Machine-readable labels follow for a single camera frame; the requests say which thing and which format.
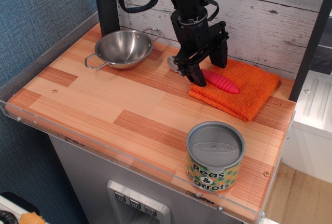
pink toy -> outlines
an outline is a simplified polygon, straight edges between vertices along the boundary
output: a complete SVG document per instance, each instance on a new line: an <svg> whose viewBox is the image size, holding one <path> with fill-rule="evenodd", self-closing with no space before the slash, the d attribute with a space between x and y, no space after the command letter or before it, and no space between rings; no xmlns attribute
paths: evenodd
<svg viewBox="0 0 332 224"><path fill-rule="evenodd" d="M237 85L235 85L233 81L226 78L225 76L222 76L220 74L217 74L215 72L206 69L202 69L202 72L206 80L216 85L220 89L224 90L225 92L233 94L237 94L240 92Z"/></svg>

wooden floor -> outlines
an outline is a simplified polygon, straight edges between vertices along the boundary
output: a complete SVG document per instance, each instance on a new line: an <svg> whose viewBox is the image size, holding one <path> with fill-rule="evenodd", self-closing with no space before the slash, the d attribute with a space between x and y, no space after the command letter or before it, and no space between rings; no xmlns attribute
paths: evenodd
<svg viewBox="0 0 332 224"><path fill-rule="evenodd" d="M280 224L330 224L332 184L281 164L266 216Z"/></svg>

wood plank wall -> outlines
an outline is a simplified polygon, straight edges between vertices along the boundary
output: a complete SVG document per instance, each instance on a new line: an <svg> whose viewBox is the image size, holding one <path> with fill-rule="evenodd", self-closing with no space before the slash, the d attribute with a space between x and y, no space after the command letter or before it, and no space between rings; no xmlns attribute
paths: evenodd
<svg viewBox="0 0 332 224"><path fill-rule="evenodd" d="M127 0L128 7L149 0ZM231 59L255 64L262 69L295 79L323 0L215 0L219 14L211 24L225 21L229 32ZM207 7L209 13L214 6ZM170 16L170 0L145 12L127 14L119 8L123 28L158 28L158 42L179 47Z"/></svg>

button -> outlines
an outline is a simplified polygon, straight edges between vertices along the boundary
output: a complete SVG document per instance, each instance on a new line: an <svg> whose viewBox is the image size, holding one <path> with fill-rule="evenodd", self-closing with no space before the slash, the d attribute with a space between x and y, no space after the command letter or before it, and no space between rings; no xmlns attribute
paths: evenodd
<svg viewBox="0 0 332 224"><path fill-rule="evenodd" d="M151 216L157 216L157 212L153 209L153 208L150 208L150 207L147 207L145 206L145 213L147 213L148 215L151 215Z"/></svg>
<svg viewBox="0 0 332 224"><path fill-rule="evenodd" d="M131 206L137 209L141 209L141 204L133 199L129 199L129 203Z"/></svg>
<svg viewBox="0 0 332 224"><path fill-rule="evenodd" d="M114 191L116 199L118 199L121 202L126 202L126 197L123 194L120 194L116 191Z"/></svg>

can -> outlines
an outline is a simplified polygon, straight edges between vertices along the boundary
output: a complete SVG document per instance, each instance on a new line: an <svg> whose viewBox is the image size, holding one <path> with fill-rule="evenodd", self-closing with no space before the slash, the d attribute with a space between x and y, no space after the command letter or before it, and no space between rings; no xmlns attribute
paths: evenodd
<svg viewBox="0 0 332 224"><path fill-rule="evenodd" d="M245 153L245 142L234 127L218 122L201 123L186 138L186 170L199 188L221 192L234 185Z"/></svg>

